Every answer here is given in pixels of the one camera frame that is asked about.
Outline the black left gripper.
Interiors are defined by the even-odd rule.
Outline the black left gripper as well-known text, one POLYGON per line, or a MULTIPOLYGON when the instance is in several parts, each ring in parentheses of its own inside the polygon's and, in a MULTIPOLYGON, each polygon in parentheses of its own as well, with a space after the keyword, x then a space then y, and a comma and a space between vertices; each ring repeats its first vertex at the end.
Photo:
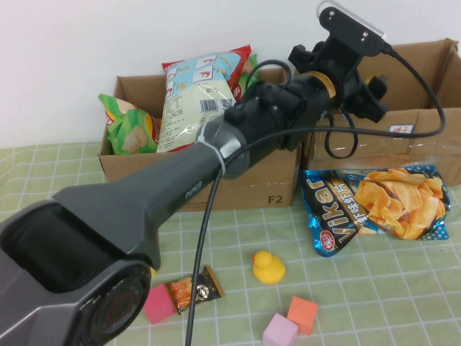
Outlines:
MULTIPOLYGON (((323 111, 338 107, 357 85, 354 75, 362 57, 338 39, 317 43, 312 51, 296 45, 289 62, 297 71, 287 90, 298 98, 292 119, 318 119, 323 111)), ((361 119, 380 122, 388 107, 376 97, 388 90, 384 76, 370 79, 370 90, 361 89, 351 97, 351 113, 361 119)))

